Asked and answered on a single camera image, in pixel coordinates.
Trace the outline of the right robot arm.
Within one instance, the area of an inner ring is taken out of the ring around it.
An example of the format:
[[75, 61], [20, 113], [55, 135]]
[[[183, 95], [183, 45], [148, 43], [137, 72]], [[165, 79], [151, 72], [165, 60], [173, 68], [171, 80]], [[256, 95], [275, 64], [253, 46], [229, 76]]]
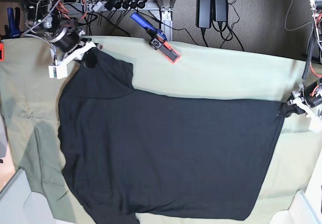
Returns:
[[45, 41], [52, 53], [50, 71], [66, 70], [71, 61], [82, 61], [91, 49], [102, 49], [101, 44], [85, 38], [80, 22], [87, 18], [92, 0], [79, 0], [81, 17], [73, 18], [65, 4], [68, 0], [27, 0], [26, 31], [22, 37]]

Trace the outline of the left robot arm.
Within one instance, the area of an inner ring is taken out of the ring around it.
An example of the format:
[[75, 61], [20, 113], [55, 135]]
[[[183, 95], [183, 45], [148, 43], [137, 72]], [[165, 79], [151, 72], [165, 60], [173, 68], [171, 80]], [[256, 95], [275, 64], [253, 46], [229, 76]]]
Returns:
[[317, 80], [310, 85], [301, 83], [297, 91], [293, 91], [285, 103], [282, 104], [278, 116], [289, 117], [291, 114], [305, 114], [311, 120], [321, 120], [321, 111], [314, 113], [314, 108], [321, 105], [321, 74], [314, 71], [312, 66], [314, 47], [321, 48], [321, 0], [308, 0], [312, 11], [313, 28], [307, 47], [307, 57], [302, 73], [305, 80], [311, 72]]

